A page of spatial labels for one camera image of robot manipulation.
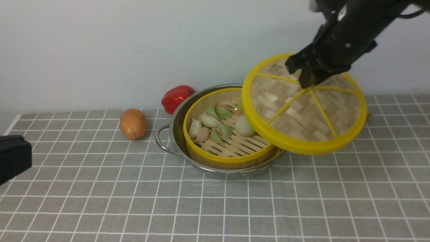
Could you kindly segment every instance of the pot handle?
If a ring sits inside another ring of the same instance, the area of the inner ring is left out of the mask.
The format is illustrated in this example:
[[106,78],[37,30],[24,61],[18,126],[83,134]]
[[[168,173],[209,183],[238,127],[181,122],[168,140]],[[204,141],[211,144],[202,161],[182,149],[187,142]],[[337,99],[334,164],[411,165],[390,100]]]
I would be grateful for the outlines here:
[[176,150],[168,148],[167,146],[163,145],[163,143],[161,142],[160,133],[161,133],[161,131],[163,131],[165,129],[169,129],[169,124],[161,126],[157,129],[157,131],[155,133],[155,142],[157,143],[158,147],[160,147],[160,149],[162,149],[163,151],[170,153],[170,154],[181,156],[181,154],[179,154]]

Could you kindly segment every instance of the pot rim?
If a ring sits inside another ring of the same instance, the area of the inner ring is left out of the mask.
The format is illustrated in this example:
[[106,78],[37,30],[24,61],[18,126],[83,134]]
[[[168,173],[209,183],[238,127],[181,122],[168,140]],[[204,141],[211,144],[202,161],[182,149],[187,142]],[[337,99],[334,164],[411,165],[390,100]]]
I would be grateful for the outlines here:
[[182,158],[186,159],[188,162],[190,162],[192,165],[205,170],[207,172],[217,172],[217,173],[223,173],[223,174],[239,174],[239,173],[245,173],[245,172],[250,172],[250,171],[254,171],[254,170],[258,170],[261,169],[262,167],[265,167],[269,164],[271,164],[272,162],[274,162],[274,160],[278,159],[283,153],[285,153],[285,150],[280,149],[279,153],[273,157],[272,159],[266,161],[263,164],[260,164],[258,166],[254,166],[254,167],[250,167],[250,168],[245,168],[245,169],[240,169],[240,170],[223,170],[223,169],[216,169],[216,168],[211,168],[211,167],[207,167],[205,165],[202,165],[196,161],[194,161],[191,157],[189,157],[188,155],[186,155],[178,146],[178,144],[176,143],[175,140],[175,136],[173,133],[173,127],[175,124],[175,120],[176,120],[176,116],[178,115],[178,113],[181,111],[182,107],[193,97],[201,94],[202,92],[206,92],[210,89],[214,89],[214,88],[220,88],[220,87],[225,87],[225,88],[229,88],[229,87],[242,87],[242,84],[220,84],[220,85],[215,85],[215,86],[211,86],[208,88],[205,88],[199,92],[195,92],[193,95],[189,96],[187,99],[185,99],[175,110],[175,112],[172,115],[172,119],[169,123],[169,136],[170,136],[170,142],[172,142],[172,145],[175,149],[175,151],[177,153],[179,153],[181,155]]

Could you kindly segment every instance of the black object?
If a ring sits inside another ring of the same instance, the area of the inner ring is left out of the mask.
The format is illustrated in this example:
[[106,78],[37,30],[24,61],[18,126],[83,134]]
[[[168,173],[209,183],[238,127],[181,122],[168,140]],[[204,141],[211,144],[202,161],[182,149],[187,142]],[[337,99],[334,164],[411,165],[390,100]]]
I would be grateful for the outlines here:
[[31,144],[22,135],[0,136],[0,186],[31,167]]
[[[426,10],[430,0],[415,0]],[[349,71],[351,65],[376,46],[375,38],[396,18],[419,16],[401,13],[414,0],[316,0],[327,22],[313,42],[287,59],[290,74],[301,69],[302,88],[318,85],[329,77]]]

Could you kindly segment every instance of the white wall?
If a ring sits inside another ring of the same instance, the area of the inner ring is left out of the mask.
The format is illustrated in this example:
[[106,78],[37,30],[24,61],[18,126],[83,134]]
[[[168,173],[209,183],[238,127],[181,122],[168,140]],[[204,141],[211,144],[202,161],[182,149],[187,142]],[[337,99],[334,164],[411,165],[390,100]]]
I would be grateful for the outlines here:
[[[179,84],[242,82],[323,23],[307,0],[0,1],[0,111],[158,107]],[[430,16],[397,20],[352,76],[366,93],[430,91]]]

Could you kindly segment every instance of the yellow rim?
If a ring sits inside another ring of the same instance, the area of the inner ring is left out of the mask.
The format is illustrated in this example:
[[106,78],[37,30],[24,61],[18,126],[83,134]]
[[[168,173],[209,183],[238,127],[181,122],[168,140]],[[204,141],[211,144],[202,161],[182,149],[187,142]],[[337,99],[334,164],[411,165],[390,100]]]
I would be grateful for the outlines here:
[[[206,94],[205,96],[203,96],[199,100],[197,100],[190,107],[187,114],[185,115],[185,120],[188,120],[191,110],[193,110],[196,107],[196,105],[198,103],[200,103],[202,100],[204,100],[210,96],[213,96],[215,94],[218,94],[218,93],[222,93],[222,92],[226,92],[226,91],[241,91],[241,90],[242,90],[242,88],[239,88],[239,87],[227,88],[227,89],[222,89],[222,90],[215,91],[213,93]],[[184,131],[185,140],[187,141],[188,147],[190,149],[192,149],[197,154],[201,155],[202,157],[204,157],[208,160],[211,160],[211,161],[217,162],[217,163],[222,163],[222,164],[240,164],[240,163],[253,161],[253,160],[256,160],[256,159],[264,156],[265,154],[267,154],[267,152],[273,147],[273,144],[268,144],[267,146],[265,146],[261,150],[255,152],[255,153],[252,153],[250,155],[245,155],[245,156],[240,156],[240,157],[223,157],[223,156],[213,155],[213,154],[207,152],[206,150],[203,150],[200,147],[198,147],[191,140],[190,136],[188,136],[188,130],[187,130],[187,123],[186,122],[184,122],[183,131]]]
[[[282,54],[278,56],[273,56],[271,58],[268,58],[258,65],[256,65],[246,76],[245,82],[243,84],[242,89],[242,99],[243,99],[243,109],[245,116],[249,120],[252,127],[255,129],[257,133],[259,133],[263,138],[270,141],[273,145],[280,147],[284,150],[300,153],[300,154],[306,154],[306,155],[318,155],[318,154],[327,154],[334,152],[336,150],[339,150],[343,147],[345,147],[348,143],[350,143],[362,130],[364,123],[366,122],[367,118],[367,106],[366,106],[366,100],[364,98],[364,95],[362,91],[360,90],[360,87],[357,85],[357,83],[354,81],[354,79],[347,73],[342,73],[341,75],[348,81],[348,83],[351,84],[354,91],[337,88],[337,87],[326,87],[326,86],[314,86],[310,87],[306,90],[302,90],[296,97],[293,98],[290,102],[285,104],[280,111],[278,111],[276,114],[282,113],[282,110],[286,110],[288,106],[296,100],[299,96],[304,94],[305,92],[309,91],[313,98],[316,101],[316,104],[318,105],[319,109],[321,110],[322,115],[324,116],[327,125],[331,129],[334,139],[327,140],[327,141],[320,141],[320,142],[313,142],[313,141],[305,141],[305,140],[297,140],[293,139],[289,136],[281,134],[279,131],[272,128],[269,124],[271,121],[273,121],[278,115],[275,115],[275,117],[272,117],[268,122],[264,122],[259,114],[257,113],[256,109],[254,108],[254,105],[252,103],[251,99],[251,86],[252,82],[255,78],[255,76],[267,76],[272,78],[278,78],[283,79],[286,81],[290,81],[293,83],[298,84],[297,81],[291,80],[289,78],[285,77],[278,77],[273,75],[267,75],[267,74],[260,74],[258,73],[263,67],[267,66],[268,64],[278,61],[280,59],[286,59],[290,57],[291,55],[294,55],[293,53],[287,53]],[[335,90],[340,92],[346,92],[346,93],[352,93],[357,96],[357,99],[359,101],[359,114],[357,117],[357,120],[354,124],[354,126],[349,130],[346,134],[342,136],[337,136],[336,131],[334,130],[329,118],[324,112],[324,109],[322,108],[318,98],[316,97],[314,90],[318,89],[329,89],[329,90]]]

